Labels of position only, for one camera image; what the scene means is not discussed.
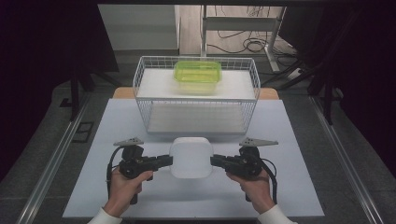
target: white wire basket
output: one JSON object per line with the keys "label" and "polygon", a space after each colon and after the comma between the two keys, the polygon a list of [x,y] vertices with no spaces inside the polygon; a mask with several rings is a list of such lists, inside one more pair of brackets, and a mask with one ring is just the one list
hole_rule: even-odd
{"label": "white wire basket", "polygon": [[[210,93],[186,93],[174,80],[179,61],[221,64],[221,81]],[[148,133],[245,134],[260,80],[253,59],[141,57],[134,75],[134,97]]]}

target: hand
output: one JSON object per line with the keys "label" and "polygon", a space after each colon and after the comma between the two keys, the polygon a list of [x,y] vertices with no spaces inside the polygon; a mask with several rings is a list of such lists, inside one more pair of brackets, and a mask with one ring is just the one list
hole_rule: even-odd
{"label": "hand", "polygon": [[120,217],[128,209],[134,195],[142,191],[142,182],[152,175],[152,171],[146,171],[135,179],[128,179],[117,167],[111,175],[110,198],[103,208],[105,212],[113,217]]}
{"label": "hand", "polygon": [[253,204],[253,208],[262,214],[275,206],[270,196],[270,183],[267,172],[262,172],[257,176],[256,180],[246,180],[236,175],[227,173],[231,180],[236,181],[241,186]]}

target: white table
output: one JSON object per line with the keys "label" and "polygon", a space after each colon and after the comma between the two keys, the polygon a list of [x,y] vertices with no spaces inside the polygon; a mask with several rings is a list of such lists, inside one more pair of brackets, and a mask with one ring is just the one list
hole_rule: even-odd
{"label": "white table", "polygon": [[[87,160],[64,211],[64,217],[93,217],[107,200],[106,165],[115,147],[113,143],[139,137],[145,144],[144,155],[169,153],[174,135],[147,134],[135,100],[111,99],[93,140]],[[298,147],[285,107],[280,100],[260,100],[247,135],[207,136],[215,154],[238,155],[238,143],[246,138],[276,140],[277,146],[259,147],[262,158],[277,169],[278,204],[289,217],[323,216],[304,159]],[[114,163],[120,160],[120,153]],[[223,169],[214,167],[209,177],[177,179],[168,167],[154,173],[143,184],[139,202],[125,217],[136,219],[235,219],[255,218],[257,213],[246,202],[245,193],[230,180]]]}

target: handheld controller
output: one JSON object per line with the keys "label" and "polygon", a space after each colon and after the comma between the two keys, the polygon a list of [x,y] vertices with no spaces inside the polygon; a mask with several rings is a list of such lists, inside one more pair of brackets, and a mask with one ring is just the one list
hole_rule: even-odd
{"label": "handheld controller", "polygon": [[[223,168],[225,172],[252,181],[256,180],[256,177],[260,174],[262,169],[264,169],[271,177],[273,184],[273,200],[274,203],[276,203],[276,177],[260,158],[260,152],[257,147],[241,147],[239,149],[239,154],[239,156],[233,157],[215,154],[210,158],[210,163],[213,166]],[[251,202],[247,195],[245,195],[245,197],[248,202]]]}
{"label": "handheld controller", "polygon": [[[129,179],[135,179],[145,171],[158,171],[158,169],[172,165],[173,158],[169,155],[163,155],[158,157],[143,157],[143,148],[137,145],[121,146],[116,149],[110,160],[110,164],[107,166],[107,191],[110,193],[110,181],[111,181],[111,170],[112,161],[115,154],[123,148],[122,161],[120,161],[120,173]],[[137,203],[137,194],[132,198],[130,204]]]}

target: green plastic container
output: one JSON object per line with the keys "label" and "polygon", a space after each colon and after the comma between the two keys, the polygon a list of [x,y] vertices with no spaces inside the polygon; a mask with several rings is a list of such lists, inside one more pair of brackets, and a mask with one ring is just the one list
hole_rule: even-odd
{"label": "green plastic container", "polygon": [[206,61],[180,61],[175,64],[174,78],[183,93],[209,94],[221,81],[221,64]]}

